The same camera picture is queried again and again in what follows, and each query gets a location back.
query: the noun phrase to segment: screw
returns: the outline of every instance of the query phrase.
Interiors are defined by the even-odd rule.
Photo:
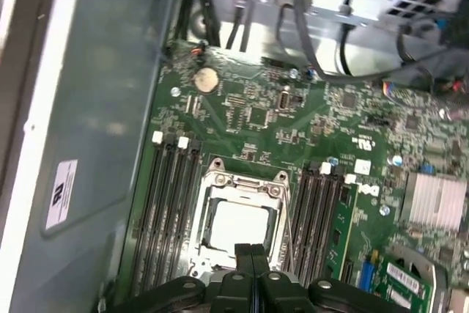
[[[215,177],[215,183],[217,185],[223,185],[225,183],[225,181],[226,181],[226,178],[223,175],[217,175]]]
[[[173,87],[171,88],[171,96],[172,97],[179,97],[181,95],[181,90],[179,87]]]
[[[280,188],[278,186],[273,186],[270,189],[270,194],[272,194],[272,196],[278,196],[280,194]]]
[[[278,275],[277,273],[270,273],[269,279],[274,281],[280,280],[280,275]]]
[[[299,71],[297,69],[291,69],[288,72],[288,76],[292,79],[296,79],[298,77]]]
[[[317,286],[321,287],[324,290],[332,289],[332,284],[329,281],[320,281],[317,283]]]
[[[388,216],[389,214],[391,214],[391,209],[390,207],[388,207],[387,205],[382,205],[380,207],[380,214],[382,216]]]

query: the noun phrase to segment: gray metal panel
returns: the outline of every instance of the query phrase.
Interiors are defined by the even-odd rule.
[[[152,0],[78,0],[11,312],[89,312],[122,250],[155,83]],[[171,7],[155,26],[164,36]],[[45,231],[60,161],[78,159],[67,220]]]

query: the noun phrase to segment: dimm slot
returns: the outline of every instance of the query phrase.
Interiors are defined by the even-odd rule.
[[[153,286],[158,286],[159,284],[163,284],[165,282],[163,280],[163,275],[166,267],[166,259],[168,256],[169,244],[171,242],[171,235],[174,229],[175,217],[177,215],[177,201],[181,189],[180,178],[181,176],[183,176],[183,171],[186,162],[186,150],[180,150],[176,169],[174,170],[171,178],[172,191],[168,192],[168,195],[166,196],[167,198],[169,198],[169,202],[166,210],[166,219],[163,224],[161,224],[162,229],[160,231],[160,241],[162,249],[158,251],[158,260],[156,261],[154,267],[155,274],[152,280]]]
[[[178,204],[178,222],[176,233],[174,236],[174,249],[171,259],[169,260],[168,279],[174,279],[177,275],[177,263],[180,258],[182,243],[185,238],[185,232],[188,225],[188,215],[192,204],[192,196],[195,191],[195,180],[200,157],[200,142],[193,140],[191,142],[190,159],[188,169],[184,175],[188,175],[187,182],[184,183],[185,187],[181,190],[180,201]]]
[[[133,282],[131,285],[131,291],[132,294],[135,295],[139,291],[139,286],[140,286],[140,280],[141,278],[139,277],[141,274],[141,271],[139,270],[140,264],[142,261],[142,257],[144,254],[144,245],[145,245],[145,234],[147,231],[147,222],[149,220],[149,215],[151,213],[151,207],[150,204],[152,202],[151,196],[154,193],[156,183],[158,181],[158,173],[157,170],[159,170],[160,165],[163,163],[164,159],[164,149],[165,149],[165,144],[159,144],[155,146],[155,151],[153,153],[153,159],[152,159],[152,167],[150,169],[150,180],[148,182],[148,189],[147,189],[147,197],[145,198],[144,202],[144,211],[143,211],[143,216],[139,220],[139,228],[138,228],[138,234],[137,234],[137,243],[136,243],[136,251],[133,259]]]
[[[170,187],[171,171],[173,169],[174,160],[176,159],[176,148],[173,144],[168,144],[166,147],[166,162],[162,165],[162,170],[158,172],[159,182],[152,195],[153,208],[150,226],[148,229],[149,233],[149,248],[145,257],[144,273],[141,283],[141,288],[149,290],[152,288],[152,271],[149,268],[156,261],[157,242],[159,238],[159,231],[157,227],[164,221],[164,206],[167,199],[168,188]]]
[[[323,175],[312,163],[303,170],[292,219],[295,275],[301,284],[323,275],[333,215],[340,197],[342,175]],[[289,255],[284,270],[291,270]]]

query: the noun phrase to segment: capacitor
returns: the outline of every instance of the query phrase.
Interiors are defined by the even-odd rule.
[[[394,165],[394,166],[402,166],[404,163],[404,159],[402,159],[402,156],[400,155],[390,155],[388,157],[388,164],[389,165]]]
[[[338,166],[339,165],[339,159],[335,157],[329,157],[328,158],[328,163],[330,163],[332,166]]]

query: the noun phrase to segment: chipset heatsink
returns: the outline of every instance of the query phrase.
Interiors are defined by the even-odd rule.
[[[189,243],[189,272],[200,278],[236,268],[235,244],[261,243],[271,268],[278,268],[287,225],[289,181],[234,174],[215,158],[202,176]]]
[[[467,186],[466,180],[411,173],[401,220],[433,229],[458,231]]]

